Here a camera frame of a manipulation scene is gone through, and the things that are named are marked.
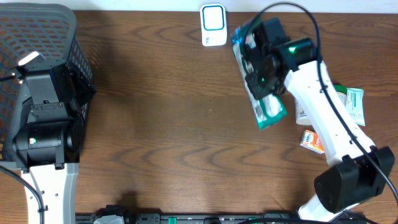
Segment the white backdrop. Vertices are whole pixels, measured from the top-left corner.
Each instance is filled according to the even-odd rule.
[[[0,0],[0,2],[59,3],[77,10],[198,11],[208,3],[222,3],[227,11],[258,11],[281,0]],[[290,0],[312,12],[398,13],[398,0]],[[279,6],[274,11],[297,11]]]

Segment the green lid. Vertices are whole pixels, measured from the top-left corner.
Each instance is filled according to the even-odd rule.
[[[344,93],[345,95],[347,95],[347,88],[345,88],[342,85],[335,85],[335,90],[340,92],[340,93]]]

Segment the laundry basket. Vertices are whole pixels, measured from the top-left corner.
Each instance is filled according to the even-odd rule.
[[[10,76],[10,69],[31,52],[45,59],[65,59],[75,64],[92,82],[91,68],[75,35],[76,17],[59,4],[0,4],[0,77]],[[0,83],[0,161],[14,162],[16,154],[12,139],[19,127],[11,124],[18,119],[15,111],[17,96],[23,91],[16,79]],[[83,107],[86,117],[87,105]]]

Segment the brown wooden surface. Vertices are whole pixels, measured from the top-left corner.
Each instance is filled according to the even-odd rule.
[[[228,32],[253,13],[229,13]],[[259,131],[230,41],[201,44],[197,12],[78,11],[78,38],[98,94],[91,103],[76,211],[121,203],[136,210],[293,210],[328,166],[299,146],[289,115]],[[313,37],[303,14],[278,13],[293,39]],[[398,155],[398,15],[316,14],[332,79],[365,90],[365,133]],[[398,167],[391,174],[398,185]],[[0,223],[27,223],[24,190],[0,175]],[[370,219],[397,215],[390,190],[359,206]]]

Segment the device screen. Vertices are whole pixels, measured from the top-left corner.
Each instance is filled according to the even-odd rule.
[[[221,6],[204,7],[203,26],[206,30],[220,30],[224,28],[223,8]]]

